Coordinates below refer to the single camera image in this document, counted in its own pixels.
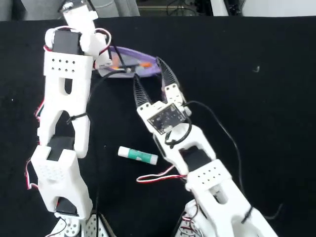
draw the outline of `black table surface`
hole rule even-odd
[[[62,24],[0,23],[0,236],[42,237],[56,222],[38,191],[26,190],[24,167],[37,143],[34,111],[44,93],[44,33]],[[96,25],[112,32],[117,45],[163,58],[187,100],[213,108],[239,145],[248,200],[266,215],[284,203],[280,215],[270,221],[280,237],[315,234],[315,17],[135,17],[102,19]],[[159,80],[143,82],[157,99]],[[195,105],[191,109],[193,123],[203,129],[238,184],[232,143],[210,114]],[[89,111],[100,157],[100,211],[118,237],[170,236],[192,196],[179,180],[135,182],[140,175],[169,167],[162,158],[153,166],[116,155],[118,146],[158,154],[136,113],[132,80],[104,82]],[[72,133],[65,119],[56,134]],[[92,154],[89,149],[79,165],[94,202]]]

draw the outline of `white glue stick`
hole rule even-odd
[[[153,165],[156,165],[157,160],[158,160],[157,155],[140,152],[140,151],[133,150],[127,147],[119,147],[118,156],[139,160],[139,161],[146,162]]]

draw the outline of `purple object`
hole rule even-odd
[[[160,73],[160,67],[157,65],[155,57],[130,49],[130,48],[125,48],[125,47],[117,47],[117,48],[126,65],[135,65],[135,64],[139,64],[143,62],[149,62],[152,64],[152,66],[148,68],[137,66],[135,69],[135,72],[115,74],[112,76],[113,78],[132,78],[134,77],[135,73],[137,73],[140,77],[144,78],[144,77],[151,77],[153,75]],[[112,53],[112,55],[116,55],[116,51],[113,46],[110,47],[110,52]],[[113,69],[106,68],[106,69],[100,69],[99,73],[101,76],[104,76],[105,74],[111,71],[113,71]]]

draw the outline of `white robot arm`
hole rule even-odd
[[[88,151],[90,120],[86,113],[91,73],[112,65],[108,48],[111,34],[96,29],[95,11],[85,0],[67,0],[61,9],[68,26],[49,29],[45,35],[44,108],[38,128],[39,145],[31,162],[38,177],[38,189],[48,211],[60,217],[52,231],[69,237],[108,236],[102,221],[96,230],[96,215],[83,181],[78,158]],[[65,91],[65,79],[72,80],[72,91]],[[63,111],[68,112],[75,137],[55,136]]]
[[[161,59],[164,101],[151,103],[137,75],[134,97],[137,113],[153,134],[165,160],[186,175],[186,189],[195,200],[186,207],[176,237],[277,237],[262,214],[254,209],[204,136],[192,125],[191,111],[176,76]]]

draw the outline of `black wire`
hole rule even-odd
[[[116,53],[118,54],[118,58],[119,58],[120,62],[122,63],[122,66],[123,66],[125,72],[127,72],[127,66],[125,65],[124,60],[123,60],[123,58],[122,58],[122,55],[121,55],[121,53],[119,52],[119,50],[118,50],[116,44],[114,43],[113,39],[112,39],[112,46],[114,47]]]
[[[57,232],[57,233],[46,235],[47,237],[55,236],[55,235],[57,235],[57,234],[59,234],[59,233],[62,233],[62,232],[65,230],[65,228],[67,227],[67,222],[66,222],[63,218],[61,218],[61,217],[59,217],[59,219],[60,219],[60,220],[63,220],[63,222],[65,222],[64,228],[63,228],[61,231]]]
[[[108,74],[106,74],[105,76],[103,76],[94,86],[93,88],[91,89],[90,91],[90,95],[88,97],[88,101],[87,101],[87,105],[86,105],[86,111],[88,109],[88,106],[91,102],[91,98],[92,98],[92,95],[94,94],[95,90],[101,85],[102,82],[104,82],[104,80],[106,80],[107,78],[109,78],[110,76],[114,75],[114,74],[118,74],[118,73],[125,73],[125,71],[113,71],[113,72],[110,72]],[[97,153],[97,146],[96,146],[96,138],[95,138],[95,134],[94,134],[94,122],[91,118],[91,116],[89,115],[88,112],[86,113],[83,113],[81,115],[77,115],[77,116],[74,116],[74,117],[77,117],[77,118],[80,118],[82,115],[87,115],[89,120],[90,120],[90,136],[91,136],[91,141],[92,141],[92,145],[93,145],[93,152],[94,152],[94,157],[95,157],[95,173],[96,173],[96,183],[97,183],[97,191],[96,191],[96,198],[95,198],[95,212],[96,212],[96,236],[98,237],[99,236],[99,209],[98,209],[98,206],[99,206],[99,195],[100,195],[100,182],[99,182],[99,179],[100,179],[100,172],[99,172],[99,157],[98,157],[98,153]]]
[[[195,201],[196,201],[197,210],[196,210],[195,214],[190,218],[189,226],[190,226],[190,228],[200,237],[201,235],[200,235],[199,233],[197,233],[197,232],[195,231],[195,229],[192,227],[193,218],[195,218],[195,217],[198,215],[198,211],[199,211],[199,204],[198,204],[198,201],[197,201],[196,198],[194,198],[194,199],[195,199]]]
[[[240,186],[240,190],[242,192],[242,194],[245,196],[244,194],[244,188],[243,188],[243,183],[242,183],[242,169],[241,169],[241,156],[240,156],[240,151],[239,151],[239,148],[237,146],[237,143],[236,141],[234,140],[234,138],[231,136],[231,134],[227,131],[227,129],[224,127],[224,125],[222,124],[222,122],[217,118],[216,114],[214,113],[214,111],[208,107],[207,105],[199,102],[199,101],[195,101],[195,100],[192,100],[192,101],[189,101],[187,102],[186,104],[184,104],[183,106],[187,106],[189,104],[197,104],[197,105],[200,105],[202,106],[203,108],[205,108],[206,110],[208,110],[213,118],[216,120],[216,122],[221,126],[221,128],[223,129],[223,131],[226,133],[226,135],[229,137],[229,139],[232,141],[232,143],[234,144],[234,147],[235,147],[235,150],[236,150],[236,153],[237,153],[237,158],[238,158],[238,181],[239,181],[239,186]]]
[[[171,4],[174,4],[176,1],[178,1],[178,0],[173,0],[173,1],[171,1],[170,3],[167,4],[167,8],[166,8],[166,14],[167,14],[167,16],[171,16],[171,15],[172,15],[172,14],[169,15],[169,7],[170,7]]]
[[[91,1],[91,0],[87,0],[87,2],[90,4],[91,9],[92,9],[93,11],[96,11],[96,10],[95,10],[95,7],[94,7],[94,5],[93,5],[93,3],[92,3],[92,1]]]
[[[169,13],[169,7],[170,7],[170,5],[171,5],[171,4],[174,4],[176,1],[178,1],[177,8],[174,9],[172,12]],[[184,10],[188,10],[188,11],[193,12],[195,16],[197,15],[197,12],[196,12],[196,11],[194,11],[193,9],[187,8],[187,7],[183,7],[183,5],[190,6],[190,5],[188,5],[188,4],[185,3],[185,0],[173,0],[173,1],[171,1],[170,3],[168,3],[168,4],[167,4],[167,7],[166,7],[166,14],[167,14],[167,16],[172,16],[175,12],[176,12],[177,15],[178,15],[178,11],[179,11],[179,10],[181,10],[182,16],[184,15]]]
[[[229,139],[232,141],[232,143],[234,144],[234,147],[235,147],[235,150],[236,150],[236,153],[237,153],[237,159],[238,159],[238,181],[239,181],[239,186],[240,186],[240,191],[242,192],[242,194],[245,196],[245,198],[247,199],[246,197],[246,194],[245,194],[245,191],[244,191],[244,187],[243,187],[243,183],[242,183],[242,168],[241,168],[241,156],[240,156],[240,151],[239,151],[239,148],[237,146],[237,143],[236,141],[234,140],[234,138],[231,136],[231,134],[227,131],[227,129],[223,126],[222,122],[217,118],[217,116],[215,115],[214,111],[208,107],[207,105],[203,104],[202,102],[199,102],[199,101],[189,101],[187,103],[185,103],[183,106],[187,106],[189,104],[197,104],[197,105],[200,105],[202,106],[203,108],[205,108],[206,110],[208,110],[213,118],[216,120],[216,122],[221,126],[221,128],[223,129],[223,131],[226,133],[226,135],[229,137]],[[272,216],[266,216],[266,215],[263,215],[267,220],[273,220],[275,219],[281,209],[283,207],[283,203],[281,203],[276,211],[276,213]]]
[[[170,141],[170,142],[167,142],[167,140],[168,140],[169,137],[170,137],[171,131],[166,134],[166,137],[165,137],[165,139],[164,139],[164,143],[165,143],[166,145],[170,146],[171,149],[172,149],[175,145],[177,145],[177,144],[183,142],[183,141],[189,136],[189,134],[191,133],[191,130],[192,130],[192,121],[191,121],[191,119],[190,119],[189,117],[187,117],[187,121],[188,121],[188,124],[189,124],[189,128],[188,128],[187,132],[183,135],[183,137],[180,138],[179,140],[177,140],[177,141],[176,141],[176,140],[172,140],[172,141]]]

